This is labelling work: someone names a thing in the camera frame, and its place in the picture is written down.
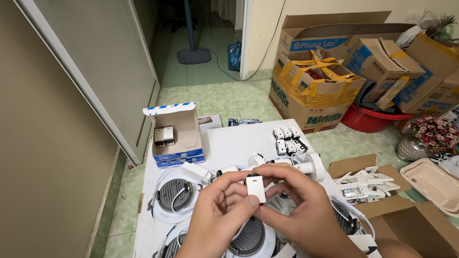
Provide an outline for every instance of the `human hand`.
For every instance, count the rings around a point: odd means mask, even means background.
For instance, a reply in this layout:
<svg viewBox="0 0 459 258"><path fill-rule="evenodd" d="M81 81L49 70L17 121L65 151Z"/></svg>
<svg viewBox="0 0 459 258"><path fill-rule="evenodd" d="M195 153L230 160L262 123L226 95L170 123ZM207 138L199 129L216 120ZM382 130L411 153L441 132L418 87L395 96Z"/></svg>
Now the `human hand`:
<svg viewBox="0 0 459 258"><path fill-rule="evenodd" d="M226 172L199 193L190 226L176 258L221 257L242 224L258 209L260 200L247 195L250 171Z"/></svg>
<svg viewBox="0 0 459 258"><path fill-rule="evenodd" d="M281 181L266 192L290 195L297 208L285 216L260 206L255 216L293 241L305 253L316 257L365 257L340 228L325 189L287 163L263 164L252 170L263 176L264 186Z"/></svg>

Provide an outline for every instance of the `cardboard box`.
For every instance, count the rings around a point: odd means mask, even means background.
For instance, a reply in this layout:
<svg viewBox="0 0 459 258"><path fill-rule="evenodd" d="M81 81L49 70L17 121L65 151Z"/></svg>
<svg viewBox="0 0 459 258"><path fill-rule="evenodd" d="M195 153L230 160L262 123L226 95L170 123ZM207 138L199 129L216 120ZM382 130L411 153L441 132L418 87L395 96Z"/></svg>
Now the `cardboard box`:
<svg viewBox="0 0 459 258"><path fill-rule="evenodd" d="M365 99L368 102L380 99L402 76L409 78L406 87L425 73L390 39L359 39L343 65L377 83Z"/></svg>
<svg viewBox="0 0 459 258"><path fill-rule="evenodd" d="M318 48L322 57L332 57L323 48ZM311 51L291 53L286 57L278 53L274 63L273 76L269 98L284 119L294 118L304 133L329 130L336 127L338 122L350 107L365 79L351 76L351 82L334 82L327 80L318 82L308 73L302 73L294 83L299 67L291 66L285 75L282 75L284 66L292 60L313 60ZM350 72L342 65L332 65L328 68L339 76Z"/></svg>
<svg viewBox="0 0 459 258"><path fill-rule="evenodd" d="M457 47L443 44L419 34L406 50L426 73L392 100L403 112L441 116L459 104Z"/></svg>
<svg viewBox="0 0 459 258"><path fill-rule="evenodd" d="M329 173L332 178L339 178L375 164L376 154L369 154L332 162ZM381 166L376 172L394 178L393 183L400 186L400 189L391 191L392 196L377 202L354 205L368 218L376 238L390 238L405 243L424 258L459 257L459 230L432 201L413 203L398 195L411 189L411 186L392 165ZM361 222L365 231L371 232L365 221Z"/></svg>
<svg viewBox="0 0 459 258"><path fill-rule="evenodd" d="M206 129L213 129L213 128L222 128L222 118L220 117L219 114L216 115L210 115L210 116L202 116L198 118L211 118L212 122L209 123L202 123L199 125L199 128L201 130L206 130Z"/></svg>
<svg viewBox="0 0 459 258"><path fill-rule="evenodd" d="M199 129L196 102L144 108L153 128L174 128L174 145L156 147L152 144L152 154L159 168L180 165L185 161L204 162L201 131Z"/></svg>
<svg viewBox="0 0 459 258"><path fill-rule="evenodd" d="M288 55L299 51L327 49L336 59L346 58L360 38L397 40L414 24L384 23L391 12L355 12L287 15L282 24L277 51Z"/></svg>

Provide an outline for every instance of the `flower vase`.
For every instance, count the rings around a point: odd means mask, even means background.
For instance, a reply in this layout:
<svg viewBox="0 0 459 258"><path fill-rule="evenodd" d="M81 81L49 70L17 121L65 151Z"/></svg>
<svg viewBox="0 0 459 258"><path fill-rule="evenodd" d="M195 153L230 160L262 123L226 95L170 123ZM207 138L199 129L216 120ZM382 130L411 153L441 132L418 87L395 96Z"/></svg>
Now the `flower vase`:
<svg viewBox="0 0 459 258"><path fill-rule="evenodd" d="M430 147L422 145L419 139L414 136L404 138L397 147L397 156L407 162L413 162L431 155Z"/></svg>

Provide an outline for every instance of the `white cardboard sheet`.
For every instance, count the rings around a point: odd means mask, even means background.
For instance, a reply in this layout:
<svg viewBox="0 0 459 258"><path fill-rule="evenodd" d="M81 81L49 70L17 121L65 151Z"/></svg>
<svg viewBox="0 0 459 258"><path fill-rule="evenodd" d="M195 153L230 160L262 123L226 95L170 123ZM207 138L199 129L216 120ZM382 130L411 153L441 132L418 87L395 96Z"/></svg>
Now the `white cardboard sheet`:
<svg viewBox="0 0 459 258"><path fill-rule="evenodd" d="M273 128L292 125L299 128L294 119L287 119L203 130L201 134L206 161L199 164L199 166L216 171L228 165L247 165L249 156L254 152L262 154L265 160L269 160L277 156L275 139L272 135ZM301 138L310 145L303 134ZM308 149L308 152L311 151L314 151L312 147ZM180 168L170 169L171 173L180 173L180 171ZM173 227L172 224L165 224L153 219L150 211L146 210L160 174L160 169L156 166L152 156L150 141L143 184L143 193L145 195L137 224L133 258L151 258L157 250L161 239ZM328 195L341 195L328 172L321 185ZM190 219L187 219L179 225L189 223Z"/></svg>

